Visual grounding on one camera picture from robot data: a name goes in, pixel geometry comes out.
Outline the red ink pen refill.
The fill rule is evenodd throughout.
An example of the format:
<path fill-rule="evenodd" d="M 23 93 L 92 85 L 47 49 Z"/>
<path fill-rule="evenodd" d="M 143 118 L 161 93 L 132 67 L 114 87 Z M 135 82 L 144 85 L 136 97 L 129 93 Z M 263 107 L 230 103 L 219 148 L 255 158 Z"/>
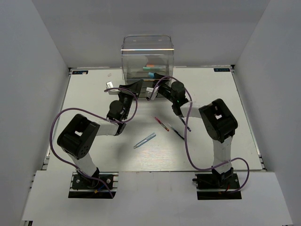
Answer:
<path fill-rule="evenodd" d="M 154 119 L 166 130 L 169 132 L 169 128 L 157 117 L 154 117 Z"/>

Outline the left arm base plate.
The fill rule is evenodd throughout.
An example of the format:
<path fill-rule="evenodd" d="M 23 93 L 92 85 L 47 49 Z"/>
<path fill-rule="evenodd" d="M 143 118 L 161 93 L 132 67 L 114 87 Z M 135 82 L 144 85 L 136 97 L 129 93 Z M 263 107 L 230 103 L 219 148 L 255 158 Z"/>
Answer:
<path fill-rule="evenodd" d="M 99 180 L 86 179 L 81 174 L 73 172 L 68 198 L 73 199 L 112 199 L 118 188 L 119 174 L 117 172 L 100 172 Z"/>

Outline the purple ink pen refill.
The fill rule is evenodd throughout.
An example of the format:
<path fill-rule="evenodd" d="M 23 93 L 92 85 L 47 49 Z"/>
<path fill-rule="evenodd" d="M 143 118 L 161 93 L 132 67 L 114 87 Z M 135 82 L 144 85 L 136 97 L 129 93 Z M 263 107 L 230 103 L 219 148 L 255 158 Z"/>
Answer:
<path fill-rule="evenodd" d="M 190 129 L 190 127 L 187 125 L 186 121 L 185 121 L 182 117 L 179 117 L 179 119 L 180 119 L 181 122 L 187 127 L 187 130 L 188 130 L 189 132 L 191 132 L 191 129 Z"/>

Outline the blue capped correction stick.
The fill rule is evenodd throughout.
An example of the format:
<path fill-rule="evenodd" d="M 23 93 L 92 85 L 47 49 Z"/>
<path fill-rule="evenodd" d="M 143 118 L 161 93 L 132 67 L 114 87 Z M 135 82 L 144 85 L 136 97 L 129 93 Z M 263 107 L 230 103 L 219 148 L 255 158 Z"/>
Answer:
<path fill-rule="evenodd" d="M 149 76 L 150 78 L 155 78 L 154 73 L 148 73 L 148 76 Z"/>

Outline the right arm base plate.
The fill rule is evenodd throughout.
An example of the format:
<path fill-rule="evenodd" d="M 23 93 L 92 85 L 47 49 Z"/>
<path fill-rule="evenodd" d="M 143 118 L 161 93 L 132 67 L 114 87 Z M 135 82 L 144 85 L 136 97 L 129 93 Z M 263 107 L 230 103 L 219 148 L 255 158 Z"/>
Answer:
<path fill-rule="evenodd" d="M 223 182 L 219 182 L 213 174 L 196 174 L 192 179 L 196 185 L 198 200 L 241 200 L 238 176 L 234 173 Z"/>

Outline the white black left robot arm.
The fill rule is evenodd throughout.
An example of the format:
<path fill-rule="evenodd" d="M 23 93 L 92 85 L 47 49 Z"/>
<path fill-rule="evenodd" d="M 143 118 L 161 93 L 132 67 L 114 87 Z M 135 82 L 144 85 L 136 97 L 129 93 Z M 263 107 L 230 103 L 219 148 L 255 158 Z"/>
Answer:
<path fill-rule="evenodd" d="M 83 175 L 83 182 L 90 188 L 99 184 L 99 169 L 89 154 L 96 136 L 118 136 L 126 126 L 132 101 L 137 101 L 143 86 L 143 80 L 130 85 L 120 85 L 117 89 L 118 100 L 110 103 L 106 118 L 99 117 L 99 123 L 77 114 L 61 132 L 57 145 L 74 162 L 77 172 Z"/>

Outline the green capped eraser stick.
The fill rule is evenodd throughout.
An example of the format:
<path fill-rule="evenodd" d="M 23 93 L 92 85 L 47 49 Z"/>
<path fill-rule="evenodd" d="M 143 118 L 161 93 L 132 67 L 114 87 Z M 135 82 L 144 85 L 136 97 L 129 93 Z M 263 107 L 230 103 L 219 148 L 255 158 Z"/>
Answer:
<path fill-rule="evenodd" d="M 165 71 L 165 67 L 143 67 L 144 71 Z"/>

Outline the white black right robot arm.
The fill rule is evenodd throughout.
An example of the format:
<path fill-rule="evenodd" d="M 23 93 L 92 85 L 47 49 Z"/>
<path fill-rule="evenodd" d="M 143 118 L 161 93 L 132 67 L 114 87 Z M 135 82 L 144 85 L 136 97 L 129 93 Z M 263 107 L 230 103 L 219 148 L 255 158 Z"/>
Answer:
<path fill-rule="evenodd" d="M 230 109 L 222 99 L 216 99 L 204 106 L 198 105 L 191 99 L 187 99 L 188 91 L 182 82 L 175 80 L 167 85 L 168 76 L 158 73 L 149 73 L 155 79 L 153 89 L 147 91 L 147 99 L 155 99 L 161 94 L 172 103 L 172 110 L 180 118 L 201 118 L 205 129 L 213 140 L 214 162 L 212 181 L 216 187 L 222 188 L 229 183 L 233 175 L 233 167 L 230 162 L 231 142 L 238 128 L 238 122 Z"/>

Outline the green ink pen refill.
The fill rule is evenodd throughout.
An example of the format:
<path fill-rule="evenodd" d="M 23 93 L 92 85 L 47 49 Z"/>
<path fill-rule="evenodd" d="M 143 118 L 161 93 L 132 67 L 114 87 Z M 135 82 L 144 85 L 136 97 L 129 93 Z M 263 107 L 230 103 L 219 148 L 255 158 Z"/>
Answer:
<path fill-rule="evenodd" d="M 177 136 L 179 136 L 182 140 L 185 140 L 185 138 L 170 124 L 168 124 L 171 130 L 176 133 Z"/>

